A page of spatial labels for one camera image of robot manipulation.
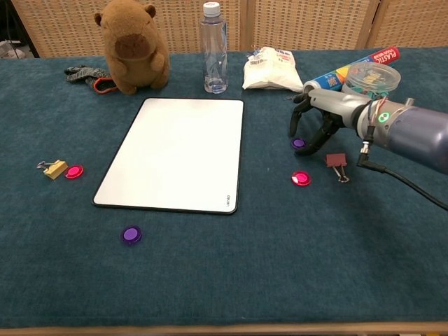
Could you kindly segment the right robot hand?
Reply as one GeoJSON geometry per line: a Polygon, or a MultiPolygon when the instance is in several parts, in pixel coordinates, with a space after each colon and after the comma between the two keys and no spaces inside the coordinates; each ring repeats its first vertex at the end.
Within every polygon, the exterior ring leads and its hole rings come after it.
{"type": "Polygon", "coordinates": [[[338,129],[354,129],[359,115],[370,102],[371,98],[365,95],[347,94],[322,88],[299,94],[294,98],[296,107],[290,119],[289,136],[295,136],[302,114],[311,109],[318,109],[321,112],[323,123],[314,136],[305,141],[303,147],[295,150],[295,154],[312,155],[319,151],[338,129]]]}

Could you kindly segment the white board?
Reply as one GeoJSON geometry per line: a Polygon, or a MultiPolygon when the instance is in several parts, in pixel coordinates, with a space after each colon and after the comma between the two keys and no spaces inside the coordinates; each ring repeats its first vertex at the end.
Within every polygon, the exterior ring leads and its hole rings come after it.
{"type": "Polygon", "coordinates": [[[232,214],[237,210],[244,103],[146,99],[92,203],[232,214]]]}

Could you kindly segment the clear jar of binder clips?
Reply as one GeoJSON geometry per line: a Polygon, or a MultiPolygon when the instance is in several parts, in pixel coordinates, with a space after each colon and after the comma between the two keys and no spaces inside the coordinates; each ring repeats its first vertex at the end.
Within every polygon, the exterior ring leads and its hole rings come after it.
{"type": "Polygon", "coordinates": [[[401,82],[393,67],[376,62],[357,62],[348,68],[342,92],[344,101],[365,103],[389,96],[401,82]]]}

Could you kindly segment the pink binder clip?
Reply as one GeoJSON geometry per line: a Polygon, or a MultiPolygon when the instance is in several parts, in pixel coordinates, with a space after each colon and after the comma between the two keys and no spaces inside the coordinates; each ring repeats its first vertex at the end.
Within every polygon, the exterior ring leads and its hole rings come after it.
{"type": "Polygon", "coordinates": [[[325,164],[336,173],[340,183],[350,182],[350,178],[346,175],[344,169],[347,166],[347,157],[345,153],[327,154],[325,156],[325,164]]]}

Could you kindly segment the white powder bag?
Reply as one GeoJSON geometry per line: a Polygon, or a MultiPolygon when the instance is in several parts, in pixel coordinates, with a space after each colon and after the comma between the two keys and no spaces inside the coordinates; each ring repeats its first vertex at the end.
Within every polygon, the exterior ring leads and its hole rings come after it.
{"type": "Polygon", "coordinates": [[[276,89],[302,92],[303,83],[291,51],[262,47],[258,58],[245,63],[244,90],[276,89]]]}

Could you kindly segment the woven folding screen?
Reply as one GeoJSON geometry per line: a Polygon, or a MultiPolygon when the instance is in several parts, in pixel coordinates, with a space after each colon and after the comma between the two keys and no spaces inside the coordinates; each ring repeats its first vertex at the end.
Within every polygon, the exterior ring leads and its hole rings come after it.
{"type": "MultiPolygon", "coordinates": [[[[448,0],[217,0],[231,51],[448,46],[448,0]]],[[[109,0],[6,0],[39,57],[98,56],[109,0]]]]}

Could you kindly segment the clear plastic water bottle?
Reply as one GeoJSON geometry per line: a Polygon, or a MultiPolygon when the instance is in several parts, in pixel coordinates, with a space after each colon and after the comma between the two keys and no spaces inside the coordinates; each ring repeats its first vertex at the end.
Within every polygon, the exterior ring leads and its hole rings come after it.
{"type": "Polygon", "coordinates": [[[220,94],[228,87],[227,22],[216,1],[203,4],[200,22],[202,69],[206,92],[220,94]]]}

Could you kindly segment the dark blue table cloth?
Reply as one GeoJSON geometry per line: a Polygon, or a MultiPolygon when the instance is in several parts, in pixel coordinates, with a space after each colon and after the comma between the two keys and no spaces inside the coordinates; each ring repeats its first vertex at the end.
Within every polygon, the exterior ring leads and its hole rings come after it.
{"type": "Polygon", "coordinates": [[[239,201],[215,216],[92,204],[154,91],[66,81],[102,57],[0,59],[0,328],[448,322],[448,211],[358,168],[350,129],[296,157],[290,93],[243,90],[246,53],[227,61],[224,96],[244,102],[239,201]],[[350,182],[326,166],[331,153],[346,154],[350,182]],[[56,160],[83,175],[36,168],[56,160]],[[128,246],[131,225],[142,238],[128,246]]]}

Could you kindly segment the brown capybara plush toy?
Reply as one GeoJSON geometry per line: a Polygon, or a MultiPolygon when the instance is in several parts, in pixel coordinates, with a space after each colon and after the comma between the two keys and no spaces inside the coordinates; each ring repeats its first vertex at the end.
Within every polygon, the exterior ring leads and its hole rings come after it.
{"type": "Polygon", "coordinates": [[[156,8],[137,0],[111,0],[94,21],[101,28],[109,73],[119,91],[163,88],[169,80],[170,57],[154,21],[156,8]]]}

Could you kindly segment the grey knit work glove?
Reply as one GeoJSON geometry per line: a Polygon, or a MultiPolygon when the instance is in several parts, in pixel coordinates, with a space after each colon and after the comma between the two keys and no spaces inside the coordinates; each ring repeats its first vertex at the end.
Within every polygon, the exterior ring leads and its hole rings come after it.
{"type": "Polygon", "coordinates": [[[64,74],[67,82],[84,82],[99,95],[118,90],[110,73],[105,69],[81,65],[66,68],[64,74]]]}

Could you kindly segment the beige binder clip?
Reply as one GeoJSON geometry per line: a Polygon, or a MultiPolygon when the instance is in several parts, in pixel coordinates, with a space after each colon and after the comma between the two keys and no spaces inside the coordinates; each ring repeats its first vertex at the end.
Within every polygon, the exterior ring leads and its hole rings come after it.
{"type": "Polygon", "coordinates": [[[42,169],[45,176],[55,180],[68,168],[68,164],[63,160],[56,160],[55,162],[42,161],[37,164],[36,168],[42,169]]]}

